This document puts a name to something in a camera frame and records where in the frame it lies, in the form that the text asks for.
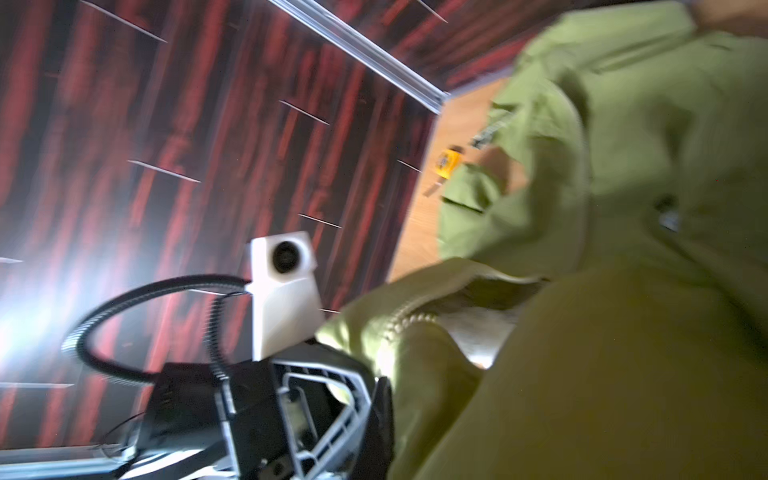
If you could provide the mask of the green Snoopy zip jacket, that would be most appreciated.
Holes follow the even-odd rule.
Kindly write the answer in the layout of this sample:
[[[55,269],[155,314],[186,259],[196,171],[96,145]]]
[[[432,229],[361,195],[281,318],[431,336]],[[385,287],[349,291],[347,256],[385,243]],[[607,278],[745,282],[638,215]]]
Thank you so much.
[[[767,475],[767,5],[565,14],[517,56],[437,264],[318,339],[393,388],[390,479]]]

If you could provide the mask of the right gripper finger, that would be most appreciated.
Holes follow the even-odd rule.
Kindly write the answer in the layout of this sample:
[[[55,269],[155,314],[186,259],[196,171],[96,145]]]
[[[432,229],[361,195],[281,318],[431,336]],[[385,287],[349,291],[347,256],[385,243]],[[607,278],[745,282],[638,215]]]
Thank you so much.
[[[380,377],[376,382],[365,432],[349,479],[386,479],[393,456],[392,387],[387,377]]]

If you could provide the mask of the yellow tape measure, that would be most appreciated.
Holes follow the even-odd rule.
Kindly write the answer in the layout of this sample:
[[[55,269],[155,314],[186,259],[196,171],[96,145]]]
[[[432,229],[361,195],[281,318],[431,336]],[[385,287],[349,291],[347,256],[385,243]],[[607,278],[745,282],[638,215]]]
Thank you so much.
[[[434,164],[434,173],[437,175],[436,181],[424,191],[425,197],[432,196],[451,178],[453,172],[461,164],[464,153],[464,148],[458,145],[451,145],[442,151]]]

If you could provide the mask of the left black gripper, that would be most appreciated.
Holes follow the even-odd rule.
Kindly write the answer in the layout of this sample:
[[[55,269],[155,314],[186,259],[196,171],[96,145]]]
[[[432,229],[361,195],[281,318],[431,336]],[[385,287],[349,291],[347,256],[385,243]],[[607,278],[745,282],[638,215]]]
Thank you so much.
[[[376,379],[301,343],[258,362],[170,363],[156,376],[134,447],[137,479],[349,479]]]

